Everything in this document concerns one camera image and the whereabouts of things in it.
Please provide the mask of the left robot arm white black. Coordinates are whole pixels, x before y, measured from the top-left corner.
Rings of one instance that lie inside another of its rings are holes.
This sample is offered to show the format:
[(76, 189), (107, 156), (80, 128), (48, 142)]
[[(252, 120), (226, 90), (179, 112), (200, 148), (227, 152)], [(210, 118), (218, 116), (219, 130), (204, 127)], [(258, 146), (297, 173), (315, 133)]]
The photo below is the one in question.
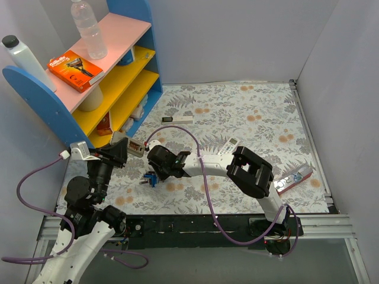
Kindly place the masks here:
[(52, 253), (35, 283), (78, 283), (106, 241), (121, 236), (126, 229), (126, 214), (114, 206), (98, 209), (106, 195), (113, 168), (127, 162), (128, 139), (89, 149), (86, 142), (70, 145), (70, 156), (85, 161), (87, 177), (72, 178), (67, 186), (67, 209)]

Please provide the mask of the grey beige remote control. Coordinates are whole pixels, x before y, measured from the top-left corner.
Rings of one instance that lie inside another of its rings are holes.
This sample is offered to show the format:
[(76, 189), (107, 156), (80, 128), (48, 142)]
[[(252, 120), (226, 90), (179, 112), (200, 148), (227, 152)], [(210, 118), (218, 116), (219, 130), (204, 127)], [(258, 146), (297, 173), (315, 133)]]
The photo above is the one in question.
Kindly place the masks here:
[(139, 142), (125, 133), (115, 131), (113, 132), (110, 140), (111, 146), (120, 146), (122, 149), (127, 150), (128, 154), (134, 155), (136, 157), (143, 157), (145, 151), (145, 145)]

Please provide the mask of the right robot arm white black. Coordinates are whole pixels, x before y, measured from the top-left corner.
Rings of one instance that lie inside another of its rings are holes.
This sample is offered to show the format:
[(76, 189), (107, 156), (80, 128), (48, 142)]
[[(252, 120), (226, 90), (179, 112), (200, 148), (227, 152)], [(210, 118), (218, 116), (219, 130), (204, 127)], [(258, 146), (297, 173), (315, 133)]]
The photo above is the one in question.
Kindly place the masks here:
[(147, 160), (160, 180), (203, 174), (228, 177), (245, 195), (258, 201), (270, 232), (281, 235), (290, 227), (290, 210), (284, 208), (275, 189), (272, 165), (246, 147), (238, 146), (233, 153), (198, 157), (189, 151), (174, 154), (157, 145), (150, 149)]

